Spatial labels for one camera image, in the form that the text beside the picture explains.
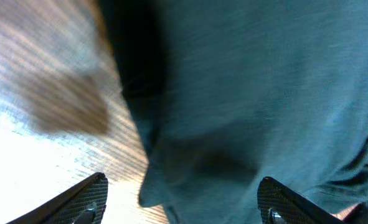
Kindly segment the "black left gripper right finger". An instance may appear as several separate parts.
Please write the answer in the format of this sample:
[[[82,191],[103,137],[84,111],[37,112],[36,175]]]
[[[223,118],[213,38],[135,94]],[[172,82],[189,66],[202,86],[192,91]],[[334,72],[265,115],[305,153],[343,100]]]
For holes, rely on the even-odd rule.
[[[272,177],[264,177],[257,190],[263,224],[342,224],[342,221]]]

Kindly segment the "black t-shirt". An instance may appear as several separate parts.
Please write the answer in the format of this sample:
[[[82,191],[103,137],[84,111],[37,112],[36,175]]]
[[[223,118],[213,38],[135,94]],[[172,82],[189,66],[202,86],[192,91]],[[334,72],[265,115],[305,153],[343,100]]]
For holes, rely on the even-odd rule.
[[[270,176],[368,223],[368,0],[100,1],[170,223],[260,223]]]

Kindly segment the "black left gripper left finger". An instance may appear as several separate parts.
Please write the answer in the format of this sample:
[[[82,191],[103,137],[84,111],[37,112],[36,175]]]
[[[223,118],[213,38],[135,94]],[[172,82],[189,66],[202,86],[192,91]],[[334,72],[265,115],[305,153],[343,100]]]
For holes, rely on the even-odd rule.
[[[107,197],[108,179],[96,172],[8,224],[100,224]]]

